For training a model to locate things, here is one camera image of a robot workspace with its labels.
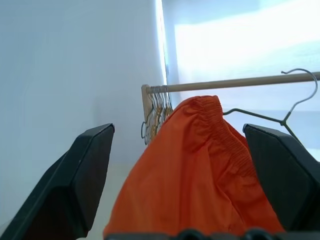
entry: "wooden clothing rod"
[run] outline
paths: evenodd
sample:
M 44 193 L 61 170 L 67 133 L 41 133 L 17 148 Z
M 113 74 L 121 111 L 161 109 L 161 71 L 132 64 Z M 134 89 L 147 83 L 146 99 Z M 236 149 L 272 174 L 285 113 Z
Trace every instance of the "wooden clothing rod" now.
M 313 72 L 313 74 L 318 80 L 320 79 L 320 72 Z M 249 87 L 249 86 L 272 85 L 272 84 L 291 84 L 291 83 L 302 83 L 302 82 L 312 82 L 312 81 L 314 80 L 309 74 L 300 73 L 300 74 L 288 74 L 288 75 L 278 75 L 278 76 L 241 78 L 241 79 L 232 79 L 232 80 L 184 83 L 184 84 L 175 84 L 175 85 L 148 86 L 146 91 L 148 94 L 152 94 L 154 92 L 172 93 L 172 92 L 182 92 L 182 91 L 224 89 L 224 88 Z

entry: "hanger hook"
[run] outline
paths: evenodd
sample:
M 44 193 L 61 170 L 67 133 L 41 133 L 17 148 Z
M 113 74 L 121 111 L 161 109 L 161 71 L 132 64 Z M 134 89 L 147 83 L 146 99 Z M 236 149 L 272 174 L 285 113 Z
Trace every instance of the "hanger hook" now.
M 317 79 L 317 77 L 316 77 L 312 72 L 310 72 L 310 71 L 308 71 L 308 70 L 306 70 L 306 69 L 304 69 L 304 68 L 295 68 L 295 69 L 292 69 L 292 70 L 290 70 L 290 71 L 281 71 L 281 73 L 282 73 L 282 74 L 290 74 L 290 73 L 295 72 L 295 71 L 303 71 L 303 72 L 306 72 L 307 74 L 309 74 L 309 75 L 313 78 L 313 80 L 315 81 L 315 88 L 314 88 L 313 93 L 312 93 L 309 97 L 307 97 L 307 98 L 305 98 L 305 99 L 303 99 L 303 100 L 297 101 L 297 102 L 292 106 L 292 108 L 290 109 L 290 111 L 289 111 L 288 114 L 287 114 L 287 117 L 289 117 L 289 115 L 292 113 L 292 111 L 294 110 L 294 108 L 295 108 L 298 104 L 303 103 L 303 102 L 305 102 L 305 101 L 308 101 L 308 100 L 311 99 L 311 98 L 317 93 L 317 91 L 318 91 L 318 79 Z

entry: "black object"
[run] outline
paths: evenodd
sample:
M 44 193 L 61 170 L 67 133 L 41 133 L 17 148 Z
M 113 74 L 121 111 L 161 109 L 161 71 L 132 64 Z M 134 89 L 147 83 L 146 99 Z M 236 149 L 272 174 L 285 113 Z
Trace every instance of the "black object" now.
M 257 177 L 284 229 L 319 231 L 320 163 L 291 135 L 252 124 L 243 132 Z
M 93 226 L 115 128 L 95 127 L 42 176 L 0 240 L 75 240 Z
M 202 235 L 196 230 L 185 230 L 178 236 L 160 233 L 110 234 L 104 240 L 318 240 L 319 232 L 288 232 L 271 235 L 262 229 L 251 229 L 243 236 L 228 233 Z

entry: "orange fabric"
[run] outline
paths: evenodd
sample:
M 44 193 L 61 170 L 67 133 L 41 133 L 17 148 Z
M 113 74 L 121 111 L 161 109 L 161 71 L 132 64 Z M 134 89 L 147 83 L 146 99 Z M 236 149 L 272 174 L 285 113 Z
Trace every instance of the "orange fabric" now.
M 217 96 L 198 96 L 175 109 L 135 164 L 103 234 L 240 235 L 252 227 L 283 231 L 246 139 L 223 119 Z

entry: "metal hanger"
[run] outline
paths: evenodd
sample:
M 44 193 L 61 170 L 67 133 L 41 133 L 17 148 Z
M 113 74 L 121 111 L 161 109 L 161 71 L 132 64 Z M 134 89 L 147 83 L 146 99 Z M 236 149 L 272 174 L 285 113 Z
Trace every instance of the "metal hanger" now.
M 288 126 L 287 120 L 288 120 L 289 116 L 291 115 L 292 111 L 295 109 L 295 107 L 298 104 L 303 103 L 305 101 L 308 101 L 309 99 L 311 99 L 317 93 L 317 91 L 318 91 L 318 80 L 317 80 L 316 76 L 312 72 L 310 72 L 310 71 L 308 71 L 306 69 L 303 69 L 303 68 L 295 68 L 295 69 L 290 70 L 288 72 L 282 71 L 281 73 L 282 74 L 290 74 L 290 73 L 295 72 L 295 71 L 303 71 L 303 72 L 306 72 L 307 74 L 309 74 L 313 78 L 313 80 L 315 82 L 315 89 L 314 89 L 313 93 L 309 97 L 307 97 L 307 98 L 305 98 L 303 100 L 297 101 L 292 106 L 290 111 L 286 114 L 286 116 L 284 117 L 283 120 L 275 119 L 275 118 L 268 117 L 268 116 L 263 116 L 263 115 L 260 115 L 260 114 L 254 113 L 254 112 L 250 112 L 250 111 L 246 111 L 246 110 L 242 110 L 242 109 L 239 109 L 239 108 L 233 108 L 233 109 L 231 109 L 231 110 L 229 110 L 227 112 L 224 112 L 223 115 L 225 116 L 225 115 L 228 115 L 228 114 L 233 113 L 233 112 L 239 112 L 239 113 L 248 114 L 248 115 L 251 115 L 251 116 L 254 116 L 254 117 L 258 117 L 258 118 L 261 118 L 261 119 L 266 119 L 266 120 L 270 120 L 272 122 L 279 123 L 281 126 L 284 126 L 287 129 L 287 131 L 291 134 L 291 136 L 293 136 L 299 143 L 301 143 L 298 140 L 297 136 L 294 134 L 294 132 Z
M 154 86 L 153 93 L 148 94 L 152 104 L 152 109 L 146 117 L 146 121 L 141 125 L 141 138 L 144 144 L 148 145 L 158 133 L 162 124 L 173 112 L 170 94 L 167 86 Z

